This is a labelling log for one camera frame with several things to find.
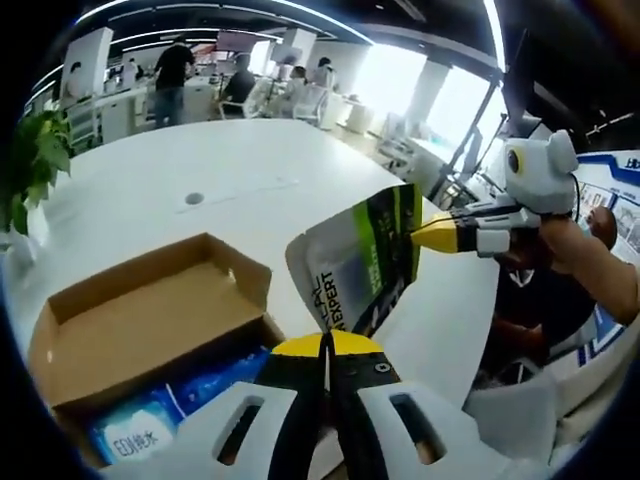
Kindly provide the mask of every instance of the ceiling light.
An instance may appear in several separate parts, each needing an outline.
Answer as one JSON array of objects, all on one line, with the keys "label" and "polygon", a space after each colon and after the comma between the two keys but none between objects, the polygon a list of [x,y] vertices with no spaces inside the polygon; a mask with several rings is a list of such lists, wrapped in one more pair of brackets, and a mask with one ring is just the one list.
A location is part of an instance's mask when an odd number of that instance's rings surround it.
[{"label": "ceiling light", "polygon": [[247,35],[255,35],[256,37],[269,38],[271,40],[282,40],[280,37],[276,37],[275,35],[269,35],[267,33],[260,33],[260,32],[246,32],[244,30],[230,30],[230,29],[223,30],[223,32],[245,33]]},{"label": "ceiling light", "polygon": [[164,35],[167,33],[183,33],[183,32],[219,32],[219,28],[174,28],[171,30],[157,30],[155,32],[139,33],[138,35],[132,35],[130,37],[120,38],[111,42],[111,45],[117,45],[122,42],[128,42],[129,40],[135,40],[136,38],[150,37],[152,35]]},{"label": "ceiling light", "polygon": [[116,15],[115,17],[111,17],[108,22],[113,22],[114,20],[120,20],[121,18],[130,17],[132,15],[138,15],[139,13],[153,12],[153,8],[143,8],[141,10],[134,10],[133,12],[123,13],[122,15]]},{"label": "ceiling light", "polygon": [[[84,15],[81,15],[78,20],[76,20],[76,25],[78,25],[80,22],[83,22],[84,20],[86,20],[87,18],[92,17],[93,15],[103,12],[104,10],[107,10],[111,7],[115,7],[116,5],[120,5],[122,3],[128,2],[129,0],[113,0],[112,2],[109,3],[105,3],[104,5],[101,5],[97,8],[94,8],[93,10],[89,10],[87,13],[85,13]],[[297,10],[300,10],[301,12],[305,12],[308,13],[310,15],[313,15],[317,18],[321,18],[322,20],[326,20],[327,22],[333,23],[334,25],[336,25],[337,27],[342,28],[343,30],[355,35],[356,37],[364,40],[365,42],[369,43],[370,45],[375,45],[375,42],[373,40],[371,40],[369,37],[367,37],[366,35],[360,33],[359,31],[355,30],[354,28],[339,22],[338,20],[336,20],[335,18],[331,18],[328,15],[325,15],[324,13],[318,12],[316,10],[313,10],[309,7],[305,7],[304,5],[298,5],[297,3],[293,3],[290,2],[288,0],[269,0],[270,2],[273,3],[278,3],[280,5],[286,5],[287,7],[291,7],[291,8],[295,8]]]},{"label": "ceiling light", "polygon": [[79,24],[80,22],[86,20],[87,18],[94,16],[96,13],[103,12],[103,11],[107,10],[108,8],[115,7],[116,5],[120,5],[121,3],[126,3],[128,1],[129,0],[113,0],[112,2],[105,3],[104,5],[100,5],[99,7],[94,8],[93,10],[89,10],[84,15],[81,15],[78,18],[78,20],[76,20],[76,25]]},{"label": "ceiling light", "polygon": [[164,40],[162,42],[145,43],[143,45],[136,45],[135,47],[123,48],[122,51],[130,52],[131,50],[139,50],[141,48],[147,48],[147,47],[156,47],[158,45],[169,45],[170,43],[173,43],[173,40]]},{"label": "ceiling light", "polygon": [[40,85],[42,82],[44,82],[47,78],[49,78],[51,75],[53,75],[54,73],[56,73],[58,70],[62,70],[62,67],[64,65],[58,65],[56,68],[54,68],[53,70],[51,70],[49,73],[47,73],[44,77],[42,77],[40,80],[38,80],[34,85],[33,88],[31,90],[35,90],[36,87],[38,85]]},{"label": "ceiling light", "polygon": [[47,90],[49,90],[51,87],[53,87],[53,84],[56,83],[55,80],[53,80],[52,82],[47,83],[44,87],[42,87],[40,90],[38,90],[36,93],[34,93],[31,98],[29,100],[27,100],[27,103],[25,103],[25,106],[29,105],[31,102],[33,102],[33,100],[40,95],[43,92],[46,92]]},{"label": "ceiling light", "polygon": [[491,27],[491,36],[493,37],[493,45],[496,50],[496,59],[498,60],[498,68],[502,73],[506,72],[507,65],[504,56],[504,40],[502,37],[502,28],[500,27],[500,17],[498,17],[498,9],[494,0],[483,0],[484,8],[489,17],[489,26]]}]

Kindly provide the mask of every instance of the table hole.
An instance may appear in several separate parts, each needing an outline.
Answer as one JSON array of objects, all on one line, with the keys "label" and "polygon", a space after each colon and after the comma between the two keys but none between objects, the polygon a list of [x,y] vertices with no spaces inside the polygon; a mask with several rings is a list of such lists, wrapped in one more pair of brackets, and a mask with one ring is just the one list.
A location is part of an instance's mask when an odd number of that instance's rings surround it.
[{"label": "table hole", "polygon": [[187,205],[198,205],[204,201],[204,195],[200,192],[193,192],[184,197],[184,202]]}]

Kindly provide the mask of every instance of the cardboard box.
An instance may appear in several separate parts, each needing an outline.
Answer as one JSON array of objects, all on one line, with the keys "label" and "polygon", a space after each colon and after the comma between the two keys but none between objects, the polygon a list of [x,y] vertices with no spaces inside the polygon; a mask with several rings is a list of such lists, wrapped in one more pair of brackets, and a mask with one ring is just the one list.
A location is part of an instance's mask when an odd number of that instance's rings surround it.
[{"label": "cardboard box", "polygon": [[271,271],[199,235],[146,253],[53,295],[28,363],[61,427],[94,466],[91,419],[199,366],[282,333],[266,312]]}]

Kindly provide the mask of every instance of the box flap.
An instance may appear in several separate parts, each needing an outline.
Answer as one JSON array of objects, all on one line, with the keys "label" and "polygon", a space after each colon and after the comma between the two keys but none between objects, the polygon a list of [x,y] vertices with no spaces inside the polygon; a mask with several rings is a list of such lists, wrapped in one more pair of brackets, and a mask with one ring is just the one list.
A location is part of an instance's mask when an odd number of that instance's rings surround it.
[{"label": "box flap", "polygon": [[52,406],[110,389],[261,317],[270,278],[209,235],[131,259],[49,299],[31,371]]}]

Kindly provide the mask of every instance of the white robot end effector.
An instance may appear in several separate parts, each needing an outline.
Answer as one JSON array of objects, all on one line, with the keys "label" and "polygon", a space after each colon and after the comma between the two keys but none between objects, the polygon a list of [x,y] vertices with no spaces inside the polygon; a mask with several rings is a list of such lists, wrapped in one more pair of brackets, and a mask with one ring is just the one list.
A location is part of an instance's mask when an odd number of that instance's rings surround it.
[{"label": "white robot end effector", "polygon": [[578,157],[566,130],[543,140],[511,139],[505,144],[506,192],[538,215],[565,215],[576,199],[573,172]]},{"label": "white robot end effector", "polygon": [[510,139],[502,156],[506,193],[436,215],[413,232],[413,243],[443,253],[493,256],[509,250],[512,230],[535,229],[543,216],[571,213],[578,158],[565,130],[548,141]]}]

